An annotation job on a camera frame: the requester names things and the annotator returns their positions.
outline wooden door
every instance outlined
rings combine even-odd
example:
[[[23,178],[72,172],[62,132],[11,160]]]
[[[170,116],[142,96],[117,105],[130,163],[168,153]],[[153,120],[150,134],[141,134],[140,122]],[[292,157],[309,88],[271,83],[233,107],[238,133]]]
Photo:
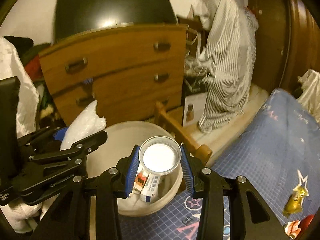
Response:
[[[279,87],[288,51],[289,17],[286,0],[248,0],[256,14],[256,61],[252,82],[271,93]]]

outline wooden chair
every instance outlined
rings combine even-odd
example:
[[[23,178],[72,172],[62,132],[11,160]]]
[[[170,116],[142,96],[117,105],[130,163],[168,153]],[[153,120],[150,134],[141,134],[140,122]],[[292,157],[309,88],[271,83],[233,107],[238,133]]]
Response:
[[[177,143],[185,144],[188,151],[190,151],[194,157],[200,159],[203,165],[206,165],[212,154],[210,148],[205,144],[200,146],[193,138],[191,138],[191,136],[182,129],[181,124],[166,113],[165,106],[160,102],[156,102],[155,104],[154,123],[167,130],[169,133],[174,133],[174,139]]]

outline drawer handle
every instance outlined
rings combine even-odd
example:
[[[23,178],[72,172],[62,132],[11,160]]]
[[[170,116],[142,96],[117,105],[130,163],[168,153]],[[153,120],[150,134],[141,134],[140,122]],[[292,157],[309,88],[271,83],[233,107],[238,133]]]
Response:
[[[166,106],[169,102],[170,97],[168,97],[166,100],[163,100],[161,103]]]
[[[169,76],[170,76],[169,73],[165,73],[165,74],[161,74],[161,75],[155,74],[154,80],[155,80],[155,82],[162,83],[162,82],[166,81],[169,78]]]
[[[72,74],[76,71],[79,71],[81,69],[83,69],[84,67],[86,67],[88,64],[88,59],[86,57],[84,57],[83,59],[81,60],[78,60],[78,61],[75,61],[75,62],[72,62],[68,65],[66,65],[66,72],[68,74]]]
[[[83,97],[83,98],[77,98],[76,99],[76,104],[77,106],[88,106],[92,101],[94,101],[96,99],[96,95],[95,93],[92,93],[92,95],[89,95],[87,97]]]
[[[168,51],[171,47],[171,44],[168,42],[157,42],[153,44],[153,49],[157,52]]]

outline bed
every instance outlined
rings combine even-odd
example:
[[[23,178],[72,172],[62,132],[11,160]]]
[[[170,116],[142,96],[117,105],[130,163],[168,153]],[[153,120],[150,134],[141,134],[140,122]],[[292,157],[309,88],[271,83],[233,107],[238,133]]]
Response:
[[[320,126],[284,90],[274,90],[245,132],[215,162],[224,177],[246,176],[281,224],[315,214],[320,206]],[[303,211],[282,215],[292,190],[308,189]],[[145,217],[120,217],[123,239],[196,239],[201,199],[186,191]],[[229,239],[228,198],[224,197],[224,240]]]

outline drawer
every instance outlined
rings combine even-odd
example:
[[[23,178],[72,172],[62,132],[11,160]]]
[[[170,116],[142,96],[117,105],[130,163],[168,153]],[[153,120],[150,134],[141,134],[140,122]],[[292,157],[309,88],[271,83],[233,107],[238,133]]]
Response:
[[[53,95],[87,78],[124,68],[173,57],[184,59],[185,32],[178,25],[129,26],[58,42],[40,55],[49,92]]]
[[[93,92],[105,105],[143,97],[173,86],[182,86],[184,59],[153,63],[98,78]]]
[[[165,104],[167,109],[180,106],[181,93],[181,86],[178,86],[114,105],[106,105],[104,101],[98,101],[97,114],[106,118],[107,126],[119,122],[142,121],[154,115],[156,101]]]
[[[125,100],[110,103],[108,100],[101,100],[101,91],[96,93],[98,100],[97,114],[107,119],[107,126],[118,122],[130,120],[144,120],[153,115],[154,103],[160,101],[168,109],[181,105],[182,86],[164,87],[153,93],[131,97]],[[79,86],[69,92],[54,98],[54,102],[66,125],[70,125],[74,119],[85,109],[84,105],[79,105],[77,99],[88,97],[88,93]]]

